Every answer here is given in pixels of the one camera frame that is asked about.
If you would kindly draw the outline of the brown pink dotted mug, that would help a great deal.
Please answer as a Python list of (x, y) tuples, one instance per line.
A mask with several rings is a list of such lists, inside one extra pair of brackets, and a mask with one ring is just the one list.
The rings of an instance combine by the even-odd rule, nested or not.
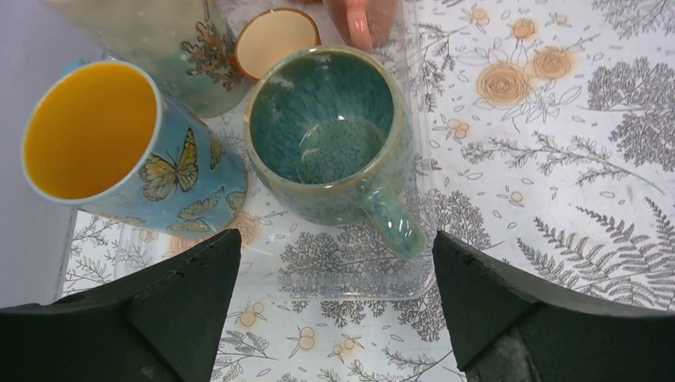
[(323, 5), (347, 45), (373, 53), (389, 40), (400, 1), (328, 0)]

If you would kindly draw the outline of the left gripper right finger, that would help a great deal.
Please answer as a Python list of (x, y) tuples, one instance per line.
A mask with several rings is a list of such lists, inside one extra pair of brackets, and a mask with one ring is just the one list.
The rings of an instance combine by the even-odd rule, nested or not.
[(439, 232), (443, 316), (470, 381), (671, 381), (674, 316), (550, 283)]

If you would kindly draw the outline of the blue tape roll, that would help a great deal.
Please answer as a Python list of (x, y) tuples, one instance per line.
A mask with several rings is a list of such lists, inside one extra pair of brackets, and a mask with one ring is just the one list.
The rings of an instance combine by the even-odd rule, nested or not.
[(45, 199), (175, 236), (226, 228), (244, 205), (244, 164), (226, 140), (140, 67), (78, 64), (38, 101), (21, 143)]

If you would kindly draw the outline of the green ceramic mug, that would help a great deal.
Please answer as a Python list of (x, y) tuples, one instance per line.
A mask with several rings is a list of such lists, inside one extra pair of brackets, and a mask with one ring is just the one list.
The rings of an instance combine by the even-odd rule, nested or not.
[(415, 168), (411, 112), (374, 56), (321, 45), (282, 60), (252, 92), (244, 141), (264, 186), (303, 219), (368, 221), (402, 260), (425, 249), (400, 200)]

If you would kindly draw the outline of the small orange cup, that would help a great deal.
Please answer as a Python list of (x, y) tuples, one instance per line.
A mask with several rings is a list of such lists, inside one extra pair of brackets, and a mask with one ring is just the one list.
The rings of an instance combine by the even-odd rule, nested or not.
[(276, 8), (259, 14), (242, 29), (234, 55), (238, 68), (255, 83), (281, 60), (321, 43), (318, 27), (308, 14)]

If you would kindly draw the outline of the floral beige mug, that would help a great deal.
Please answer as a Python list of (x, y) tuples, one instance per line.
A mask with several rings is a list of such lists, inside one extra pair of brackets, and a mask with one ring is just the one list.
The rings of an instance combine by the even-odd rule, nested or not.
[(111, 56), (148, 72), (199, 117), (233, 109), (250, 83), (236, 65), (236, 37), (214, 1), (47, 1)]

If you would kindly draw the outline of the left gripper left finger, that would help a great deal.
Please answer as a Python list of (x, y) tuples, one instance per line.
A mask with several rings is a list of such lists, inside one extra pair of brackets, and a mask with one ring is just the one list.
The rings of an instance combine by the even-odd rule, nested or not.
[(226, 230), (52, 304), (2, 309), (2, 380), (209, 380), (240, 249), (240, 233)]

